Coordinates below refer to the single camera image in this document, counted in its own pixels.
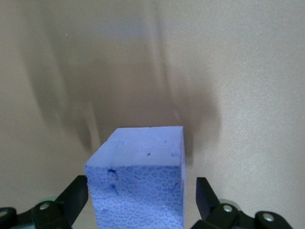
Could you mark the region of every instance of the blue foam block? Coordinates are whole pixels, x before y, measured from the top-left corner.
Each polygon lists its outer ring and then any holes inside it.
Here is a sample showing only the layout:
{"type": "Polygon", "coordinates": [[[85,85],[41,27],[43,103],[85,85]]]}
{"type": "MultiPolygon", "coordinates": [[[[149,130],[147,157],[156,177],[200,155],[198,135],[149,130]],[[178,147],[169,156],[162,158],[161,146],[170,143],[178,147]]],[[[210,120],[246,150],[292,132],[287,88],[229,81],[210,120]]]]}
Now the blue foam block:
{"type": "Polygon", "coordinates": [[[119,128],[84,168],[98,228],[183,228],[181,126],[119,128]]]}

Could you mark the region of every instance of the metal screw head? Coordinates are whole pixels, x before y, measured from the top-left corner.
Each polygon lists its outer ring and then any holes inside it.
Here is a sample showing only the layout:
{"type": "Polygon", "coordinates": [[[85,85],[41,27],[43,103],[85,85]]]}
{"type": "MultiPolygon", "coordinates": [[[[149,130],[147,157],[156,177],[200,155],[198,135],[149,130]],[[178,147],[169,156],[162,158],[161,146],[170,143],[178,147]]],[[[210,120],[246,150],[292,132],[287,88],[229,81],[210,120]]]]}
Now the metal screw head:
{"type": "Polygon", "coordinates": [[[233,211],[233,208],[230,206],[230,205],[224,205],[224,210],[226,212],[232,212],[233,211]]]}
{"type": "Polygon", "coordinates": [[[5,216],[8,213],[6,209],[0,211],[0,217],[5,216]]]}
{"type": "Polygon", "coordinates": [[[44,203],[44,204],[42,204],[42,205],[39,207],[39,209],[40,209],[40,210],[45,210],[45,209],[47,209],[49,206],[50,206],[49,203],[44,203]]]}
{"type": "Polygon", "coordinates": [[[272,215],[270,215],[269,213],[264,213],[263,218],[269,222],[272,222],[275,220],[274,217],[272,215]]]}

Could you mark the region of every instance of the beige background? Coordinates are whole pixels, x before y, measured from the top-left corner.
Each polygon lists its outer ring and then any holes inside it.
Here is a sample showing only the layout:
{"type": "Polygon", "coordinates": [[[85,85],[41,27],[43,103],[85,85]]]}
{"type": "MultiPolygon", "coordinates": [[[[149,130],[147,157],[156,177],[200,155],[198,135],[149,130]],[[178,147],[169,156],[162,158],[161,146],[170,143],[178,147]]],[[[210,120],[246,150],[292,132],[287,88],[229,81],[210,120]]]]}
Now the beige background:
{"type": "Polygon", "coordinates": [[[303,0],[0,1],[0,206],[60,194],[117,127],[183,125],[186,228],[204,176],[303,229],[304,99],[303,0]]]}

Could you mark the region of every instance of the blue sponge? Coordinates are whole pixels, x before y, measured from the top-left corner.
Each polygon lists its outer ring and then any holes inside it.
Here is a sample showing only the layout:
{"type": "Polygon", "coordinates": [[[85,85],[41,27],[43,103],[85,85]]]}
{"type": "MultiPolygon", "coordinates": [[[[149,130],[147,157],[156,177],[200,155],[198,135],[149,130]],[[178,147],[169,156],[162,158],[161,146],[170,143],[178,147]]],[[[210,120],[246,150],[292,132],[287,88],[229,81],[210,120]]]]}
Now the blue sponge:
{"type": "Polygon", "coordinates": [[[85,165],[100,229],[183,229],[181,126],[119,128],[85,165]]]}

